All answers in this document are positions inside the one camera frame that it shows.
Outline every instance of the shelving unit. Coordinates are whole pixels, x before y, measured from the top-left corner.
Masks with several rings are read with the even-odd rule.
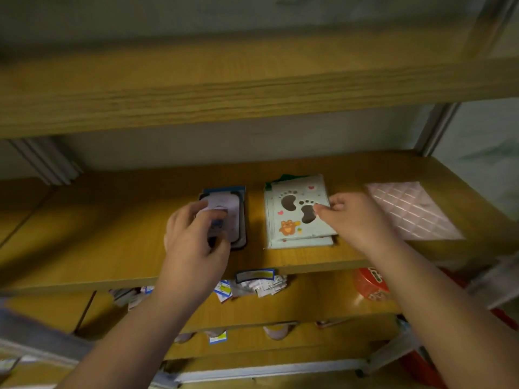
[[[0,66],[0,138],[517,96],[519,45],[510,41],[501,52],[507,57],[492,56],[491,23],[211,35],[16,58]],[[189,374],[337,360],[357,366],[374,342],[397,335],[400,308],[357,293],[352,269],[369,262],[341,239],[331,247],[265,248],[264,183],[286,173],[321,173],[329,194],[420,182],[464,236],[409,242],[437,265],[519,249],[517,223],[415,151],[87,172],[56,188],[35,179],[1,181],[0,295],[13,296],[4,307],[82,339],[103,338],[127,314],[107,290],[156,281],[168,216],[203,188],[245,185],[248,244],[231,253],[223,278],[275,268],[291,275],[289,286],[223,304],[211,295],[182,329],[198,333],[166,354],[169,368]],[[315,327],[333,318],[349,320]],[[299,324],[281,341],[263,332],[287,321]],[[209,345],[200,332],[217,328],[228,330],[228,340]],[[67,371],[19,368],[41,383]]]

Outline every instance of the person's right hand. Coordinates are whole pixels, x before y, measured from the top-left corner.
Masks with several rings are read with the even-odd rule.
[[[314,205],[315,213],[344,240],[367,256],[401,241],[379,206],[364,193],[342,192],[330,206]]]

